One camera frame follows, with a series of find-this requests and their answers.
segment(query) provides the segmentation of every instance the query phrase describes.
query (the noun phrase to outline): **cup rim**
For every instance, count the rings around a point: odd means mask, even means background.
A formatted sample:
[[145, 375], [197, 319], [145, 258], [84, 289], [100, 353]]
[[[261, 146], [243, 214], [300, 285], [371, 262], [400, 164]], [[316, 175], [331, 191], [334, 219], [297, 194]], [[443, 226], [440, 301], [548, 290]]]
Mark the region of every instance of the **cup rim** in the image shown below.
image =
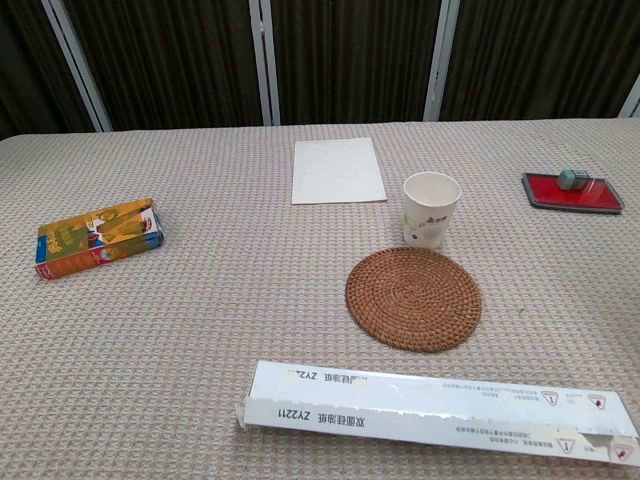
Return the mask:
[[[438, 175], [440, 177], [444, 177], [444, 178], [446, 178], [448, 180], [451, 180], [456, 185], [456, 187], [458, 187], [458, 195], [456, 196], [456, 198], [451, 200], [450, 202], [442, 203], [442, 204], [429, 204], [429, 203], [419, 202], [418, 200], [416, 200], [409, 192], [407, 192], [407, 182], [409, 180], [411, 180], [413, 177], [416, 177], [418, 175], [424, 175], [425, 173], [428, 173], [430, 175]], [[446, 175], [444, 173], [432, 172], [432, 171], [414, 173], [413, 175], [411, 175], [409, 178], [407, 178], [404, 181], [404, 183], [402, 184], [402, 189], [404, 190], [404, 194], [407, 197], [409, 197], [411, 200], [413, 200], [418, 205], [422, 205], [423, 207], [438, 207], [438, 208], [440, 208], [440, 207], [448, 207], [448, 206], [453, 205], [454, 203], [456, 203], [458, 200], [460, 200], [460, 197], [462, 196], [462, 187], [460, 186], [460, 184], [454, 178], [451, 178], [449, 175]]]

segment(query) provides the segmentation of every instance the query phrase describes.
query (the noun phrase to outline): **long white box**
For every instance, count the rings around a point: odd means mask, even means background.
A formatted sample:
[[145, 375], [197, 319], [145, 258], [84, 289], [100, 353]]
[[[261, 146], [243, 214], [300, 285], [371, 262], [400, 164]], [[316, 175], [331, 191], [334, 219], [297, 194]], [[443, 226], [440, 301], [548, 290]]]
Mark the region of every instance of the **long white box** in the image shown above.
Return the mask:
[[615, 392], [260, 361], [242, 424], [640, 466]]

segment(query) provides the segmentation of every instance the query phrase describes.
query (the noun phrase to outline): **white paper sheet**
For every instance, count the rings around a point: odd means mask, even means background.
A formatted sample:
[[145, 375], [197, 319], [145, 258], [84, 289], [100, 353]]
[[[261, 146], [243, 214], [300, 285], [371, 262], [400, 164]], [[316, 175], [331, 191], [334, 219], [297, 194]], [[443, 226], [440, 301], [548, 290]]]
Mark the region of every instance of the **white paper sheet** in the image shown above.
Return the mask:
[[292, 204], [386, 199], [370, 138], [296, 142]]

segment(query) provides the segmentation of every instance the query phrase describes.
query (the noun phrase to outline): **printed design on cup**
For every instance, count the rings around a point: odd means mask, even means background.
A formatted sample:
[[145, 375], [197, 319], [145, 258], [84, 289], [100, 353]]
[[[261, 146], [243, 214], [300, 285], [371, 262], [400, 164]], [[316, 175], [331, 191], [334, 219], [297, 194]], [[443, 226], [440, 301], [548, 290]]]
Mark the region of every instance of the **printed design on cup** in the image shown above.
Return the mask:
[[424, 238], [426, 238], [427, 240], [436, 240], [440, 236], [441, 230], [439, 228], [433, 229], [433, 228], [425, 228], [425, 227], [427, 226], [431, 227], [434, 224], [442, 223], [447, 219], [447, 217], [448, 217], [447, 215], [443, 217], [438, 217], [438, 218], [429, 217], [424, 222], [418, 223], [405, 213], [404, 224], [405, 226], [409, 227], [411, 231], [411, 238], [413, 238], [414, 240], [418, 239], [419, 230], [423, 228], [425, 229], [423, 232]]

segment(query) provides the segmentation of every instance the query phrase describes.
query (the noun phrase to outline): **round rattan coaster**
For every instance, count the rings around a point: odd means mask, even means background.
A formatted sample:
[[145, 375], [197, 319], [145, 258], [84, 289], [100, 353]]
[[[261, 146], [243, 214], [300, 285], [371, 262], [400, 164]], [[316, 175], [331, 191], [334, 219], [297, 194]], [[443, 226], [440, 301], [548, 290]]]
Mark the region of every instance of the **round rattan coaster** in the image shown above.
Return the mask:
[[369, 255], [349, 275], [345, 296], [349, 312], [370, 335], [418, 352], [462, 343], [482, 311], [480, 290], [466, 270], [419, 248]]

